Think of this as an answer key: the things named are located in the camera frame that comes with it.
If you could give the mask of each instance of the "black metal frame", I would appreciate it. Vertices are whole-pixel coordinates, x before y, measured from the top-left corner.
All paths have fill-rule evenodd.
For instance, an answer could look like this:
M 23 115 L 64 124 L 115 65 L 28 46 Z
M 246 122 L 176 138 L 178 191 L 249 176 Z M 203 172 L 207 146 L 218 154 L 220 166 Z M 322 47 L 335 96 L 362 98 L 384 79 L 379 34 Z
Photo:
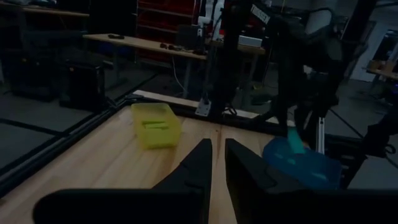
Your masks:
M 30 176 L 34 175 L 36 172 L 41 170 L 41 168 L 43 168 L 52 160 L 54 160 L 56 157 L 58 157 L 63 152 L 68 150 L 76 142 L 78 142 L 87 134 L 92 132 L 99 125 L 103 124 L 107 119 L 112 117 L 118 111 L 120 111 L 126 106 L 130 106 L 133 103 L 167 103 L 169 104 L 169 106 L 177 116 L 193 118 L 220 125 L 232 126 L 239 129 L 245 129 L 248 131 L 255 131 L 274 136 L 283 135 L 282 129 L 278 124 L 275 123 L 265 122 L 264 125 L 262 126 L 253 126 L 250 125 L 248 122 L 250 118 L 244 118 L 232 114 L 224 114 L 224 116 L 221 119 L 207 118 L 196 115 L 195 114 L 196 108 L 192 106 L 170 103 L 168 101 L 145 98 L 137 95 L 130 95 L 117 102 L 116 107 L 106 109 L 104 112 L 97 114 L 97 118 L 92 119 L 91 121 L 88 119 L 88 122 L 83 124 L 80 128 L 78 128 L 78 130 L 75 130 L 74 132 L 71 131 L 71 134 L 69 136 L 66 136 L 64 138 L 60 138 L 60 136 L 55 136 L 49 142 L 45 142 L 44 143 L 45 146 L 41 146 L 40 148 L 34 149 L 33 151 L 28 152 L 28 154 L 22 156 L 21 160 L 18 161 L 19 167 L 15 168 L 16 171 L 14 171 L 11 175 L 9 175 L 0 182 L 0 197 L 3 197 L 12 189 L 21 184 L 23 181 L 28 179 Z M 334 147 L 341 146 L 350 149 L 352 148 L 358 149 L 361 145 L 360 139 L 345 138 L 330 134 L 327 134 L 325 137 L 326 137 L 325 141 L 326 147 L 328 147 L 328 145 L 333 145 Z M 48 148 L 45 152 L 43 151 L 46 147 L 49 147 L 51 144 L 54 143 L 56 144 Z M 355 169 L 351 171 L 349 175 L 346 175 L 348 180 L 345 183 L 345 187 L 348 186 L 349 182 L 360 168 L 362 162 L 363 161 L 357 163 L 355 165 Z

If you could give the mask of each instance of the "floor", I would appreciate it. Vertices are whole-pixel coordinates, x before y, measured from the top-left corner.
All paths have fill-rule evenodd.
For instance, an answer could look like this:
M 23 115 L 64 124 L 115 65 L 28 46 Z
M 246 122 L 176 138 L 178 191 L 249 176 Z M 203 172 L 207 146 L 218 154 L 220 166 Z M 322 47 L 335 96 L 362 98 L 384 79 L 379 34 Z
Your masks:
M 154 73 L 153 69 L 129 68 L 121 72 L 121 76 L 129 81 L 114 90 L 107 91 L 110 98 L 117 98 L 128 89 L 137 85 L 145 78 Z M 106 82 L 111 82 L 114 78 L 112 71 L 106 71 Z M 265 81 L 266 87 L 262 92 L 272 95 L 277 92 L 277 74 L 269 72 Z M 349 81 L 344 83 L 339 89 L 340 103 L 333 109 L 345 120 L 347 120 L 360 133 L 366 134 L 367 126 L 378 122 L 382 114 L 376 111 L 385 111 L 383 106 L 368 100 L 357 99 L 358 91 L 366 89 L 369 83 Z M 201 78 L 192 76 L 190 82 L 190 98 L 197 100 L 200 97 Z M 141 90 L 153 91 L 160 94 L 180 97 L 182 89 L 179 87 L 175 78 L 170 73 L 163 73 L 154 78 L 150 83 L 144 85 Z M 61 108 L 57 101 L 44 103 L 26 98 L 13 96 L 2 89 L 5 94 L 0 95 L 0 118 L 11 119 L 27 124 L 38 125 L 55 131 L 64 131 L 79 120 L 89 116 L 91 113 L 81 110 Z M 234 100 L 235 107 L 239 108 L 242 93 L 237 92 Z M 269 109 L 268 105 L 248 106 L 245 110 L 264 113 Z M 338 134 L 342 136 L 357 137 L 339 118 L 334 114 L 328 113 L 326 117 L 326 133 Z M 52 136 L 49 134 L 38 133 L 36 131 L 16 128 L 10 125 L 0 124 L 0 169 L 8 162 L 20 157 L 22 154 L 39 146 Z M 398 136 L 391 137 L 391 144 L 398 147 Z M 390 156 L 393 161 L 398 163 L 398 155 Z M 360 171 L 352 181 L 352 189 L 398 189 L 398 169 L 393 167 L 386 159 L 369 157 L 365 161 Z

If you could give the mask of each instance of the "yellow bin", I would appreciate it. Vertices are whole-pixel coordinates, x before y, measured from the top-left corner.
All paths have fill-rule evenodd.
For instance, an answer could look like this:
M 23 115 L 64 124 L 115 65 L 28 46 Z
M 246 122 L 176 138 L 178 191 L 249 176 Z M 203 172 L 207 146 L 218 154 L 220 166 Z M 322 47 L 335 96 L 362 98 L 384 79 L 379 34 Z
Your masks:
M 134 130 L 144 149 L 174 147 L 181 135 L 181 123 L 168 104 L 131 105 Z

